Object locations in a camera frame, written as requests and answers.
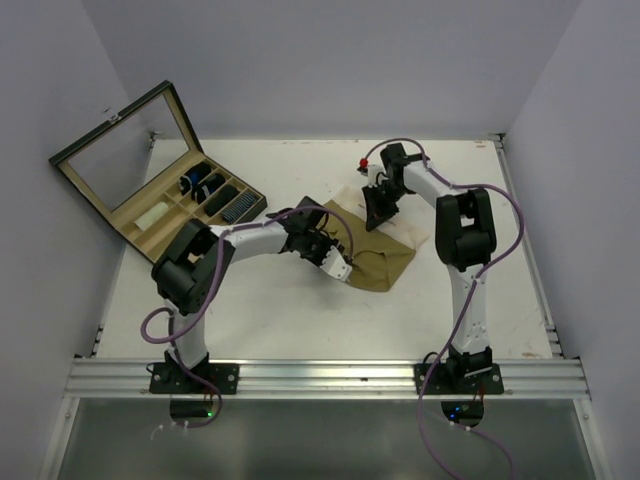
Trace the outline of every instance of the white wall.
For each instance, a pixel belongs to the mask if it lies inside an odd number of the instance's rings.
[[[561,341],[620,479],[640,471],[640,2],[584,0],[507,135]]]
[[[0,478],[35,478],[121,247],[47,159],[128,103],[76,0],[0,4]]]
[[[579,0],[83,0],[127,92],[202,136],[503,132]]]

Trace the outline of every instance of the display box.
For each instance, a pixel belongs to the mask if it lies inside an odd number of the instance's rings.
[[[229,225],[267,207],[263,194],[204,153],[171,82],[106,113],[49,162],[151,262],[191,218]]]

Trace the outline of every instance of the white table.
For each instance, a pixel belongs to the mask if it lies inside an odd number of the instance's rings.
[[[304,195],[324,203],[344,184],[362,186],[365,179],[356,167],[374,143],[202,142],[207,155],[266,195],[268,211],[295,206]],[[425,141],[424,145],[450,179],[504,186],[493,143]],[[157,141],[151,165],[171,151],[170,141]],[[516,224],[505,200],[492,195],[492,205],[500,252],[515,238]],[[449,277],[435,252],[435,212],[416,196],[401,200],[400,210],[403,218],[431,237],[388,293],[364,292],[332,280],[295,254],[234,264],[206,315],[211,357],[415,360],[439,350],[453,318]],[[144,316],[162,305],[150,271],[151,264],[127,246],[104,315],[98,357],[161,357],[164,346],[147,344],[139,333]],[[522,248],[488,276],[487,319],[495,358],[551,358]],[[150,333],[164,336],[166,323],[158,319]]]

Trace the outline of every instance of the black mounting plate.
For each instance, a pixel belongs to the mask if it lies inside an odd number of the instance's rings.
[[[424,376],[431,366],[430,363],[416,363],[413,366],[413,381],[416,385],[416,393],[420,394],[420,388]],[[502,374],[500,367],[494,363],[491,371],[461,378],[453,381],[444,363],[438,363],[429,379],[425,389],[425,395],[475,395],[482,392],[484,395],[501,395],[504,393]]]
[[[151,372],[149,393],[169,395],[189,395],[205,393],[199,382],[187,377],[180,367],[168,359],[165,362],[152,363],[147,367]],[[235,395],[238,389],[240,366],[237,363],[209,363],[206,358],[191,371],[213,383],[223,395]]]

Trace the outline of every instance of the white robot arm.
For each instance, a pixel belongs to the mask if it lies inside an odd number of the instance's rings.
[[[187,369],[208,361],[205,322],[197,321],[197,316],[209,289],[219,287],[232,263],[258,255],[296,251],[329,276],[347,280],[352,267],[343,256],[344,247],[317,228],[325,213],[312,209],[322,207],[305,197],[298,208],[309,210],[277,221],[276,215],[268,215],[251,224],[233,226],[209,226],[192,220],[180,230],[151,272],[166,311],[173,317],[171,333],[176,338],[167,349],[173,361],[178,362],[176,350]],[[217,285],[212,287],[216,268],[221,274]]]
[[[422,163],[420,154],[407,155],[402,144],[388,145],[381,152],[383,166],[361,164],[368,185],[363,193],[367,208],[367,230],[398,212],[396,202],[405,194],[416,194],[436,209],[436,250],[447,266],[453,295],[453,319],[459,318],[475,276],[491,260],[496,249],[495,227],[486,190],[452,190]],[[492,354],[486,326],[485,280],[477,282],[449,349],[449,370],[464,378],[489,372]]]

